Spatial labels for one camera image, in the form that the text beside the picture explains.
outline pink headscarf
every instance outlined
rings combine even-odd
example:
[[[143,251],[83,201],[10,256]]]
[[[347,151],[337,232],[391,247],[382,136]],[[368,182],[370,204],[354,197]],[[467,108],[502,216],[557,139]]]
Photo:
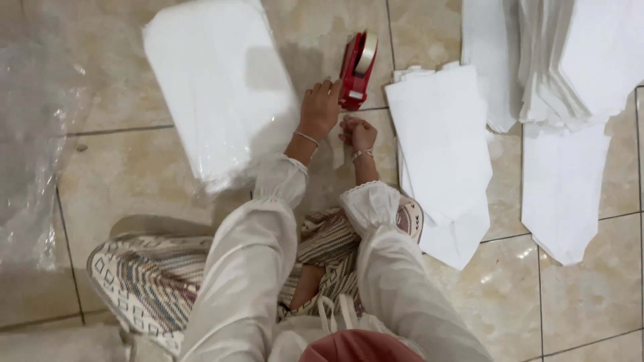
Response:
[[[399,340],[371,330],[341,330],[311,343],[299,362],[420,362],[423,359]]]

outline person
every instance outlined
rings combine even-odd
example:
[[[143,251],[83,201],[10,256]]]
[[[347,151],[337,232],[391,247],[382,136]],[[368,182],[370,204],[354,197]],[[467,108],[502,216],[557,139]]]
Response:
[[[372,156],[377,130],[363,119],[340,123],[339,137],[353,150],[357,186],[342,194],[341,209],[307,219],[302,232],[319,246],[321,239],[338,240],[320,233],[350,230],[347,235],[355,236],[343,237],[350,240],[343,245],[353,246],[334,249],[326,258],[335,261],[326,266],[302,262],[307,257],[298,251],[293,208],[303,198],[312,155],[336,125],[340,88],[339,81],[324,81],[306,91],[286,150],[261,165],[252,200],[217,230],[179,361],[492,360],[429,280],[418,233],[399,227],[405,198],[378,180]],[[337,278],[325,279],[330,272]],[[348,287],[337,287],[349,274],[342,282]],[[352,283],[356,295],[337,292],[350,291]],[[289,314],[304,306],[303,313]]]

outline patterned skirt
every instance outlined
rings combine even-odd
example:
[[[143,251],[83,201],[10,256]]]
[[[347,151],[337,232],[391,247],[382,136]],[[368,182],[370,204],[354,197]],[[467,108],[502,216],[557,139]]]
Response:
[[[418,242],[422,210],[401,198],[397,225]],[[355,265],[361,238],[344,210],[327,209],[306,215],[298,259],[278,297],[278,321],[289,316],[317,316],[317,300],[336,305],[342,294],[352,296],[364,312],[357,289]],[[88,258],[90,280],[103,301],[128,332],[143,334],[177,356],[183,331],[203,281],[212,236],[123,234],[98,246]],[[296,310],[287,306],[302,266],[325,268],[317,295]]]

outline packing tape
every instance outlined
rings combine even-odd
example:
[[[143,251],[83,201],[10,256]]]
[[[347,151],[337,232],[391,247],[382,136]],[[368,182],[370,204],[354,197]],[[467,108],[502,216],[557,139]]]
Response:
[[[365,30],[365,47],[360,55],[360,60],[355,66],[355,72],[365,74],[374,60],[375,49],[378,46],[378,37],[368,30]]]

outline clear plastic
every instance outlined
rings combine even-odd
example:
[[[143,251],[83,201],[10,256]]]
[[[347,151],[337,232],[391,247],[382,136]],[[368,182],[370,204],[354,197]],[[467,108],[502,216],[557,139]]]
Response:
[[[55,172],[95,84],[61,49],[0,48],[0,271],[55,268]]]

